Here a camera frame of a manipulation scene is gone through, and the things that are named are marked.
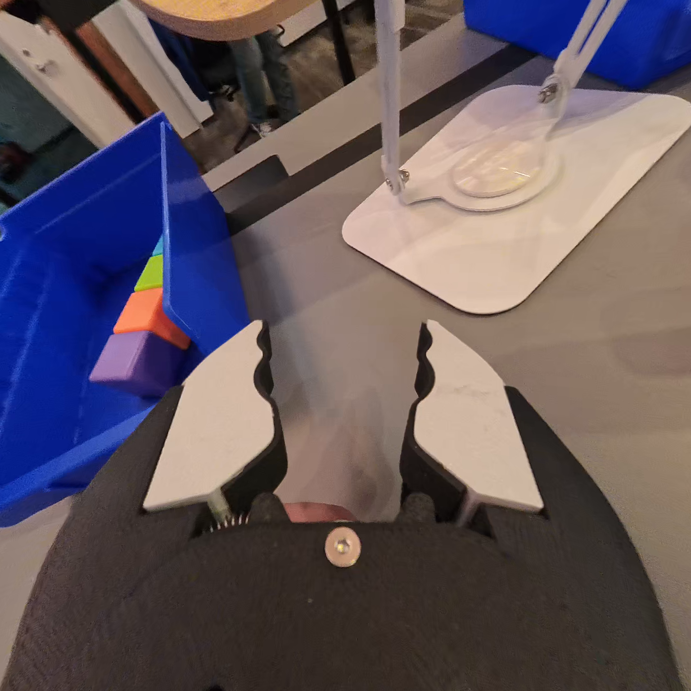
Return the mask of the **person's left hand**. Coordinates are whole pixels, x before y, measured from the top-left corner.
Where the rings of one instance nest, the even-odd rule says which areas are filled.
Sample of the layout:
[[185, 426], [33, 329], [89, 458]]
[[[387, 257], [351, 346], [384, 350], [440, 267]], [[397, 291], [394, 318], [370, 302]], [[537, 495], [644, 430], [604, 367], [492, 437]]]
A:
[[357, 518], [346, 508], [318, 502], [284, 504], [292, 523], [352, 523]]

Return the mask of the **green magnetic cube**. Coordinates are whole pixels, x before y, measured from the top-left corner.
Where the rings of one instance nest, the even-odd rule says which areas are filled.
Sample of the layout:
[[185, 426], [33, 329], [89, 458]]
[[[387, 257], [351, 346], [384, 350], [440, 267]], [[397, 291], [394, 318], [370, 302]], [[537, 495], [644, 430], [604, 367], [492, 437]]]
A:
[[163, 255], [151, 256], [135, 283], [134, 292], [143, 292], [151, 289], [160, 289], [163, 285]]

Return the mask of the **white cabinet panel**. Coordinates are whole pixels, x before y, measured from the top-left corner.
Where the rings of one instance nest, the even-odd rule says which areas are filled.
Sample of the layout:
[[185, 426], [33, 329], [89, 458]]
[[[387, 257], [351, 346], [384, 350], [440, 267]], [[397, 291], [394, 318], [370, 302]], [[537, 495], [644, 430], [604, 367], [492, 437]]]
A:
[[1, 54], [98, 148], [159, 111], [181, 138], [213, 114], [128, 1], [105, 9], [73, 38], [49, 19], [34, 24], [3, 9]]

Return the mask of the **orange magnetic cube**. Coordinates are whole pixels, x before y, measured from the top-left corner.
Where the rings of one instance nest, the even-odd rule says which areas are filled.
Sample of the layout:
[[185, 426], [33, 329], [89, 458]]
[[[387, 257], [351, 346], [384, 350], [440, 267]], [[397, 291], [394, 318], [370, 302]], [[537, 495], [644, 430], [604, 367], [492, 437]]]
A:
[[176, 346], [189, 348], [190, 338], [164, 311], [163, 289], [151, 288], [133, 292], [128, 298], [114, 327], [114, 334], [148, 332]]

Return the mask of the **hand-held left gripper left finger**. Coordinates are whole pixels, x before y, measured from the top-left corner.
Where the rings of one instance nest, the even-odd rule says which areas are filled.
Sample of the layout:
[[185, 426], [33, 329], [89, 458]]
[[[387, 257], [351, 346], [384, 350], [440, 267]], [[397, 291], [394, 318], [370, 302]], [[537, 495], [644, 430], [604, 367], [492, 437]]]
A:
[[269, 325], [257, 320], [187, 376], [144, 512], [202, 505], [212, 521], [249, 521], [255, 499], [275, 492], [288, 454], [271, 359]]

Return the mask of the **black metal frame bar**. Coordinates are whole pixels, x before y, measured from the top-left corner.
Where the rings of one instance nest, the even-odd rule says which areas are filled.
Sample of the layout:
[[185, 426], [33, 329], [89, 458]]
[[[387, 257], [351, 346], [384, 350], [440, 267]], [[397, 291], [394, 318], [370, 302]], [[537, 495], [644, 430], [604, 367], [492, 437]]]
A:
[[321, 1], [326, 22], [330, 29], [333, 40], [334, 53], [336, 56], [339, 73], [344, 86], [352, 83], [356, 79], [350, 50], [347, 45], [346, 37], [341, 22], [337, 1]]

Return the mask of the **purple magnetic cube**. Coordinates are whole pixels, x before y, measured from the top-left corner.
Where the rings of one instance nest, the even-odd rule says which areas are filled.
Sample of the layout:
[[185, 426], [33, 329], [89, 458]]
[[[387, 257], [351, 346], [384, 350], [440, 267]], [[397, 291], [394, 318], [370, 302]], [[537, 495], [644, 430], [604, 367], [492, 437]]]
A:
[[142, 398], [162, 397], [175, 386], [185, 355], [185, 350], [148, 331], [112, 334], [89, 382]]

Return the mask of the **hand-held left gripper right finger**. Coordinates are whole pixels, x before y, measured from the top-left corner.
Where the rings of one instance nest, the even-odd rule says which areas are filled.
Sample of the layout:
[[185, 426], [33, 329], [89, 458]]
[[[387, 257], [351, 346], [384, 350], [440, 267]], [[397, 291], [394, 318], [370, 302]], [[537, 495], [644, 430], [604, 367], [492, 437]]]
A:
[[402, 498], [428, 496], [438, 523], [469, 525], [483, 506], [540, 514], [545, 503], [501, 377], [430, 319], [420, 327], [417, 362]]

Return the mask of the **blue plastic storage bin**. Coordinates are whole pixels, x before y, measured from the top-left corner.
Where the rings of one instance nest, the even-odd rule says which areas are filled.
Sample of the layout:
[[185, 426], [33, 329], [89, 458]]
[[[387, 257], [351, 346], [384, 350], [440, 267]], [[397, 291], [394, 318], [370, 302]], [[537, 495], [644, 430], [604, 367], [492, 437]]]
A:
[[157, 403], [89, 376], [160, 238], [185, 376], [251, 319], [225, 212], [165, 115], [1, 216], [1, 527], [86, 488]]
[[[588, 1], [465, 1], [468, 28], [556, 59]], [[588, 71], [638, 91], [690, 64], [690, 2], [628, 1]]]

